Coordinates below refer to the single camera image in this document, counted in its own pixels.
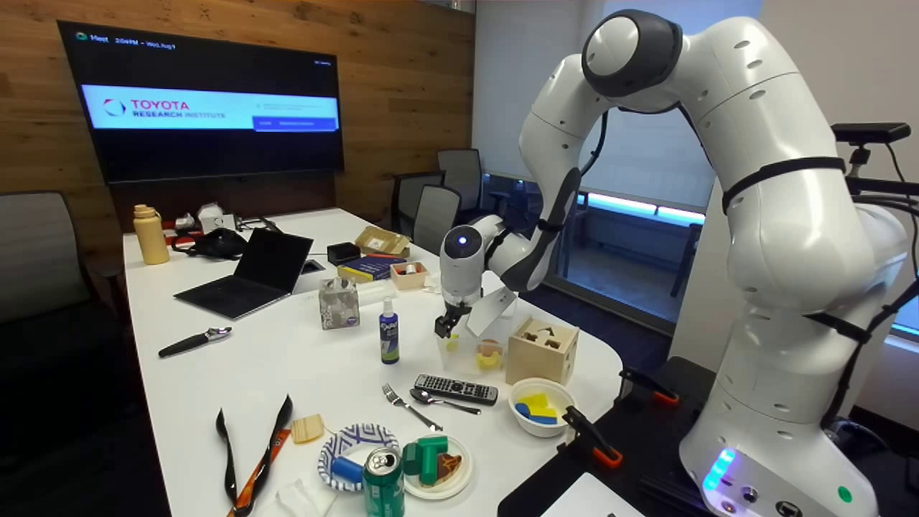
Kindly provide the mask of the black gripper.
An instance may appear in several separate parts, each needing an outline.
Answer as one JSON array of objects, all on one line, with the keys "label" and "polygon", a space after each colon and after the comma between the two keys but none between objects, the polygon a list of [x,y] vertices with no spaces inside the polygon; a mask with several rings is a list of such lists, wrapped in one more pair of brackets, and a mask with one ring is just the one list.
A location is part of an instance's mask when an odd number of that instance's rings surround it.
[{"label": "black gripper", "polygon": [[460,324],[461,316],[470,313],[470,306],[460,301],[460,306],[445,306],[445,313],[434,319],[434,333],[440,340],[450,337],[453,329]]}]

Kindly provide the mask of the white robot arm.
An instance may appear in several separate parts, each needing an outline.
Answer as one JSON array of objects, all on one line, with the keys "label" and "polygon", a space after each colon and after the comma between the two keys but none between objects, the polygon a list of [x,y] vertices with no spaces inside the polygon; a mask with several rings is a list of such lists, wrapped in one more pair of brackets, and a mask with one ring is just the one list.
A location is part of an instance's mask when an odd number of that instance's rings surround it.
[{"label": "white robot arm", "polygon": [[826,436],[862,344],[908,263],[908,231],[849,195],[835,135],[784,46],[751,17],[698,34],[621,8],[562,57],[532,103],[519,152],[543,192],[519,237],[497,215],[440,245],[443,340],[486,331],[540,288],[611,109],[679,113],[720,185],[725,271],[744,296],[715,386],[678,461],[720,517],[878,517],[869,479]]}]

